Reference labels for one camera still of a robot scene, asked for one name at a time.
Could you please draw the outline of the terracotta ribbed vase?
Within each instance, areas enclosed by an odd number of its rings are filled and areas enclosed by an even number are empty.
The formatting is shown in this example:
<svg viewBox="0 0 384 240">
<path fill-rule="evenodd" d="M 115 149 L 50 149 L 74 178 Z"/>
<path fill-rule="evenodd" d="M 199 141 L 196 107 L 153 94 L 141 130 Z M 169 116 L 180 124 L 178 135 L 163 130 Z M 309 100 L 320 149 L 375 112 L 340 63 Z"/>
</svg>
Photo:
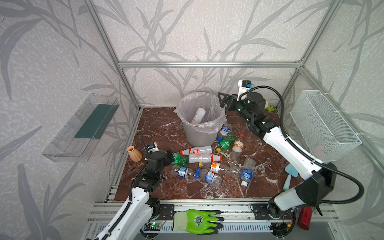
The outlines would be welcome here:
<svg viewBox="0 0 384 240">
<path fill-rule="evenodd" d="M 142 154 L 134 146 L 129 146 L 127 148 L 127 151 L 132 161 L 140 162 L 142 160 L 143 158 Z"/>
</svg>

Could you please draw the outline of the red plastic cup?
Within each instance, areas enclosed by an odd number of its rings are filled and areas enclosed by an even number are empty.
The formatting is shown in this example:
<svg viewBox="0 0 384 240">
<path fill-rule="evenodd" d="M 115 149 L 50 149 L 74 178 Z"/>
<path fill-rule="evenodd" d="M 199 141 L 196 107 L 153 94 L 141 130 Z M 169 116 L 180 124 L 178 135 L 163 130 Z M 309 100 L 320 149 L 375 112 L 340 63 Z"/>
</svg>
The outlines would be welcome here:
<svg viewBox="0 0 384 240">
<path fill-rule="evenodd" d="M 310 229 L 311 219 L 312 219 L 313 209 L 312 207 L 302 208 L 297 225 L 305 231 Z"/>
</svg>

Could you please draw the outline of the small pepsi bottle blue label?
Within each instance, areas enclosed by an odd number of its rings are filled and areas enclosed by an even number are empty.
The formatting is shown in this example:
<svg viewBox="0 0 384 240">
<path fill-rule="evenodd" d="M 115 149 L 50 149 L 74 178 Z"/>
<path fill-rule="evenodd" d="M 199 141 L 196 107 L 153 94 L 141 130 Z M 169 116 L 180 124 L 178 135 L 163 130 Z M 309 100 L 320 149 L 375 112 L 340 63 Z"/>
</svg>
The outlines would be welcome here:
<svg viewBox="0 0 384 240">
<path fill-rule="evenodd" d="M 229 123 L 224 124 L 223 127 L 218 132 L 217 141 L 221 142 L 223 139 L 225 139 L 229 135 L 231 129 L 232 129 L 231 124 L 229 124 Z"/>
</svg>

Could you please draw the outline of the green work glove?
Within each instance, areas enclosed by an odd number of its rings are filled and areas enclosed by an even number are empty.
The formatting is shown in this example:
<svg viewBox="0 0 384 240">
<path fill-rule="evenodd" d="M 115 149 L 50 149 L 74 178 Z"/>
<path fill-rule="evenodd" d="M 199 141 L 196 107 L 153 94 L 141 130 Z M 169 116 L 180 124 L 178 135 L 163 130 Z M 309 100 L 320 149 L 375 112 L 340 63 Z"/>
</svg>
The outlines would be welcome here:
<svg viewBox="0 0 384 240">
<path fill-rule="evenodd" d="M 215 235 L 223 228 L 221 211 L 187 210 L 174 214 L 173 232 L 185 231 L 195 235 Z"/>
</svg>

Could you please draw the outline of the clear bottle blue label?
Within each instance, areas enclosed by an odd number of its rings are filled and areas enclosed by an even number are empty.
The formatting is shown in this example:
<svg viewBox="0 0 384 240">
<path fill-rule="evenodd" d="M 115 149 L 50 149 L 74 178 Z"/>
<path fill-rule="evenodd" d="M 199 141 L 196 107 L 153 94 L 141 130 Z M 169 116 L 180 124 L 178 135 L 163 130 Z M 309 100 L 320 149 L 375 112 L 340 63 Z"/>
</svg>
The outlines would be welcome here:
<svg viewBox="0 0 384 240">
<path fill-rule="evenodd" d="M 241 186 L 243 188 L 247 188 L 248 184 L 253 180 L 254 171 L 256 167 L 256 162 L 251 159 L 245 159 L 242 173 L 241 173 Z"/>
<path fill-rule="evenodd" d="M 202 168 L 196 169 L 194 177 L 195 179 L 204 180 L 215 188 L 219 188 L 223 181 L 223 179 L 218 174 L 214 174 L 213 172 Z"/>
<path fill-rule="evenodd" d="M 186 179 L 188 182 L 192 182 L 195 179 L 194 171 L 192 169 L 179 165 L 172 166 L 171 175 L 173 177 Z"/>
</svg>

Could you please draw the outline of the clear bottle red cap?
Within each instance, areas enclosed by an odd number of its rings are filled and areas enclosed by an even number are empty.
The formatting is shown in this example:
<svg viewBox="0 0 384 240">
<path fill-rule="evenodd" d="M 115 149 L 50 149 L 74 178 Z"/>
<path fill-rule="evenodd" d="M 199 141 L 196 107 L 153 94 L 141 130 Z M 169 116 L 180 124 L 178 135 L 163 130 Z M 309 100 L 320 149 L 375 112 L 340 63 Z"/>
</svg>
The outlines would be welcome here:
<svg viewBox="0 0 384 240">
<path fill-rule="evenodd" d="M 240 134 L 240 136 L 234 142 L 234 145 L 232 147 L 232 152 L 229 158 L 229 165 L 231 167 L 236 166 L 239 162 L 240 155 L 244 148 L 244 142 L 245 142 L 244 139 L 245 139 L 245 135 Z"/>
</svg>

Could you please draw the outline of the potted plant white pot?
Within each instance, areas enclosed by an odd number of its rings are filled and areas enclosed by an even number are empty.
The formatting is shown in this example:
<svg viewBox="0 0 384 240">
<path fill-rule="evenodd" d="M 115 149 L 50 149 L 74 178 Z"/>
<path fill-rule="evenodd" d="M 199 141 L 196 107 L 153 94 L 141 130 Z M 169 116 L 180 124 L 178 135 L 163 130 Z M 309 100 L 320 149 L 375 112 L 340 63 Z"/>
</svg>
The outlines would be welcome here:
<svg viewBox="0 0 384 240">
<path fill-rule="evenodd" d="M 267 112 L 269 112 L 269 113 L 274 113 L 274 112 L 276 111 L 276 108 L 275 108 L 275 106 L 267 105 L 267 106 L 265 107 L 265 110 L 266 110 Z"/>
</svg>

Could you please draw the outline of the white bottle red label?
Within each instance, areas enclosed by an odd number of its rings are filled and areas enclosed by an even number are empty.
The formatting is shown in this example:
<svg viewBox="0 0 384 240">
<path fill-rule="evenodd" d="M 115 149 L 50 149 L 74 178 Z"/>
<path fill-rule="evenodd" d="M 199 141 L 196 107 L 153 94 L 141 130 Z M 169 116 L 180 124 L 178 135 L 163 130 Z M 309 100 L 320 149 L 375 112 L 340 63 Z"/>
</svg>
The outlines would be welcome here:
<svg viewBox="0 0 384 240">
<path fill-rule="evenodd" d="M 200 155 L 189 155 L 189 163 L 210 163 L 210 162 L 221 162 L 223 156 L 213 154 L 200 154 Z"/>
</svg>

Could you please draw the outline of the grey mesh waste bin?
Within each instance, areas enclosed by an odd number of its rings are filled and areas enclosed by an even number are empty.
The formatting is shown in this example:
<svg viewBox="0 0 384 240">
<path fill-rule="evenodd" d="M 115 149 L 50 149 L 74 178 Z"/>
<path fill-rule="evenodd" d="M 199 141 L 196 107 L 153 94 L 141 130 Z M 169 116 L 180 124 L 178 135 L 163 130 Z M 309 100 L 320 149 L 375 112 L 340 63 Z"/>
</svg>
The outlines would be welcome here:
<svg viewBox="0 0 384 240">
<path fill-rule="evenodd" d="M 201 122 L 194 124 L 193 119 L 199 109 L 205 113 Z M 226 110 L 220 106 L 218 96 L 205 92 L 194 92 L 182 98 L 175 113 L 182 121 L 187 140 L 193 147 L 211 146 L 227 122 Z"/>
</svg>

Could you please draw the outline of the clear acrylic wall shelf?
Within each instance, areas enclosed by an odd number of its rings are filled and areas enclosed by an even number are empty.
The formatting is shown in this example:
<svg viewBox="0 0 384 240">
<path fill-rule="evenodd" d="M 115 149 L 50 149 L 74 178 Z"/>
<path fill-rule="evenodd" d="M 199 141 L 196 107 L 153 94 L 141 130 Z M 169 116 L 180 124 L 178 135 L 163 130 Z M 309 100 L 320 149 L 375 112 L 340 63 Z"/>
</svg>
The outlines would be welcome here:
<svg viewBox="0 0 384 240">
<path fill-rule="evenodd" d="M 43 156 L 55 163 L 86 163 L 119 106 L 117 97 L 91 93 L 44 149 Z"/>
</svg>

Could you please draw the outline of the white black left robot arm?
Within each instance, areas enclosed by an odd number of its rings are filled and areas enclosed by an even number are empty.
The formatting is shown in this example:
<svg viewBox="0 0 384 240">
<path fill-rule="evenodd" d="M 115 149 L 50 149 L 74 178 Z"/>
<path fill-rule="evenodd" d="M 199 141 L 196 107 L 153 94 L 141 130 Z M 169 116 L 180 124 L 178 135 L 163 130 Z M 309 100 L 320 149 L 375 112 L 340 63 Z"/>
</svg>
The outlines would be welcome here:
<svg viewBox="0 0 384 240">
<path fill-rule="evenodd" d="M 164 168 L 174 162 L 171 150 L 160 150 L 156 142 L 143 144 L 145 165 L 132 179 L 129 196 L 96 240 L 133 240 L 139 230 L 160 214 L 160 201 L 152 194 L 159 186 Z"/>
</svg>

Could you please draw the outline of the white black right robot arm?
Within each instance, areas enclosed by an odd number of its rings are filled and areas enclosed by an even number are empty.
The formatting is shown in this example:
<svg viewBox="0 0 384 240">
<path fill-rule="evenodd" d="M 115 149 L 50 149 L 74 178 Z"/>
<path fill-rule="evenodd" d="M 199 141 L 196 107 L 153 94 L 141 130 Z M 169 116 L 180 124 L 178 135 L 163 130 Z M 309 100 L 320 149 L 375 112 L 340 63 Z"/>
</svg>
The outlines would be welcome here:
<svg viewBox="0 0 384 240">
<path fill-rule="evenodd" d="M 295 207 L 318 207 L 335 186 L 337 170 L 334 164 L 324 168 L 300 153 L 302 148 L 288 142 L 283 130 L 277 123 L 265 116 L 266 100 L 259 93 L 250 93 L 248 97 L 237 97 L 218 93 L 220 106 L 228 111 L 237 112 L 247 123 L 248 129 L 277 150 L 298 171 L 303 183 L 282 192 L 269 200 L 268 212 L 273 219 L 279 219 L 285 211 Z"/>
</svg>

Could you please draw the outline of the green circuit board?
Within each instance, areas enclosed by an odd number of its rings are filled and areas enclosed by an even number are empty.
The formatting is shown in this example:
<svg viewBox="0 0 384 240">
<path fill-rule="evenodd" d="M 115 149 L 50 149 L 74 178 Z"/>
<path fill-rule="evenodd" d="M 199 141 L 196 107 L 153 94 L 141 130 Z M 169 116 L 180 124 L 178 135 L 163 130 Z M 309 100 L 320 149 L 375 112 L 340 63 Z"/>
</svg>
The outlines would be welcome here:
<svg viewBox="0 0 384 240">
<path fill-rule="evenodd" d="M 149 222 L 143 227 L 144 232 L 160 232 L 166 222 Z"/>
</svg>

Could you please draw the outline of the white bottle red cap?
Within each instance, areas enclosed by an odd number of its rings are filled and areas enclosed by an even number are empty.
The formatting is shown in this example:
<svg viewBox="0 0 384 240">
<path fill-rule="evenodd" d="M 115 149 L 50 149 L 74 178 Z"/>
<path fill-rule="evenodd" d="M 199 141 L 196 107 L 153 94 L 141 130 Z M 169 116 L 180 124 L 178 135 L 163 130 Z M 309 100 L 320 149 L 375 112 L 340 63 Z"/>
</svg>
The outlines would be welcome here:
<svg viewBox="0 0 384 240">
<path fill-rule="evenodd" d="M 213 153 L 212 146 L 193 147 L 190 149 L 180 151 L 180 155 L 182 156 L 212 154 L 212 153 Z"/>
</svg>

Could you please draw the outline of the clear bottle orange label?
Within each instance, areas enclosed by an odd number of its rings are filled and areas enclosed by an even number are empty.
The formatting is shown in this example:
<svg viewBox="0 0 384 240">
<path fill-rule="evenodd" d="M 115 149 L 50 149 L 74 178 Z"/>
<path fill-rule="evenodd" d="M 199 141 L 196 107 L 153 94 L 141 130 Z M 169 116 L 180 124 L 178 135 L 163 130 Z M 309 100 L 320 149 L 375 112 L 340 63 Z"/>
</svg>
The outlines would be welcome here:
<svg viewBox="0 0 384 240">
<path fill-rule="evenodd" d="M 223 163 L 211 162 L 211 163 L 199 163 L 199 168 L 206 169 L 217 175 L 228 175 L 234 179 L 241 177 L 241 169 L 237 166 L 227 166 Z"/>
</svg>

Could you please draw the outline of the light blue spatula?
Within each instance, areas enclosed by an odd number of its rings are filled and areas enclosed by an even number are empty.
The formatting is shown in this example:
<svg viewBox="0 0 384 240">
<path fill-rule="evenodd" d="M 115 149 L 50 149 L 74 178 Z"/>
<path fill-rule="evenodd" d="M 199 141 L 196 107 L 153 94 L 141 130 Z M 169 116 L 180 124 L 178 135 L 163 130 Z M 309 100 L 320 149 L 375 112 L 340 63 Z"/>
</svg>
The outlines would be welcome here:
<svg viewBox="0 0 384 240">
<path fill-rule="evenodd" d="M 285 180 L 285 183 L 284 183 L 284 186 L 283 186 L 283 190 L 284 191 L 288 191 L 290 189 L 291 179 L 298 177 L 299 173 L 298 173 L 298 171 L 296 170 L 296 168 L 292 164 L 288 164 L 286 166 L 285 172 L 288 174 L 288 176 L 287 176 L 287 178 Z"/>
</svg>

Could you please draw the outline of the clear plastic bin liner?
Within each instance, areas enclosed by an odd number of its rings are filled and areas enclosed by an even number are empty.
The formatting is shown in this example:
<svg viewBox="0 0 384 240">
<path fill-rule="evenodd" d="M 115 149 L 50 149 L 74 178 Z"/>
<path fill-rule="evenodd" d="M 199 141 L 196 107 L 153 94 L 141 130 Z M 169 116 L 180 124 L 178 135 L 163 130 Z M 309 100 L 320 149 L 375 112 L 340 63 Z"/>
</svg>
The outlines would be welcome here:
<svg viewBox="0 0 384 240">
<path fill-rule="evenodd" d="M 218 96 L 205 92 L 194 92 L 182 98 L 175 113 L 188 128 L 204 134 L 217 133 L 227 122 Z"/>
</svg>

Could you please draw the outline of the green bottle yellow cap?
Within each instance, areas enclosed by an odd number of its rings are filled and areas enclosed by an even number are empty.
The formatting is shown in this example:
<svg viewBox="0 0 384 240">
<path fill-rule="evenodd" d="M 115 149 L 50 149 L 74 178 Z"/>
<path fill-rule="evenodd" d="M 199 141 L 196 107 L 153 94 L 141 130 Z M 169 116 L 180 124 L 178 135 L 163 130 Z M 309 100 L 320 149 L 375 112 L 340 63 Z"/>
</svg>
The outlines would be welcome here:
<svg viewBox="0 0 384 240">
<path fill-rule="evenodd" d="M 185 168 L 188 167 L 188 164 L 189 164 L 188 157 L 180 155 L 178 153 L 173 153 L 173 157 L 174 157 L 174 162 L 173 162 L 174 165 L 178 165 Z"/>
<path fill-rule="evenodd" d="M 216 153 L 226 151 L 230 146 L 234 144 L 236 137 L 233 134 L 229 134 L 216 146 Z"/>
</svg>

